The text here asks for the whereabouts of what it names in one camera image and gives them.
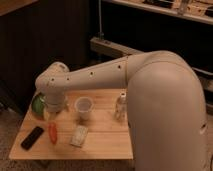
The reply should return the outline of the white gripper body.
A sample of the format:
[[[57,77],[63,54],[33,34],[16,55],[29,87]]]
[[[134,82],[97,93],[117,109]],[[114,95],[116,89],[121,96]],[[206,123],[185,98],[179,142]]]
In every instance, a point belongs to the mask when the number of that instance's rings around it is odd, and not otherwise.
[[[67,108],[65,94],[50,94],[44,96],[44,119],[54,120],[58,114]]]

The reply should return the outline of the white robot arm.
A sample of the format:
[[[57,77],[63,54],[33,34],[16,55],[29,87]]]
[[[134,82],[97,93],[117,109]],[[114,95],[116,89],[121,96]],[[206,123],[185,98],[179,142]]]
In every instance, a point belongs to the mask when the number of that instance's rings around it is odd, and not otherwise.
[[[55,62],[35,85],[54,112],[68,90],[124,88],[135,171],[207,171],[204,92],[179,55],[143,52],[77,71]]]

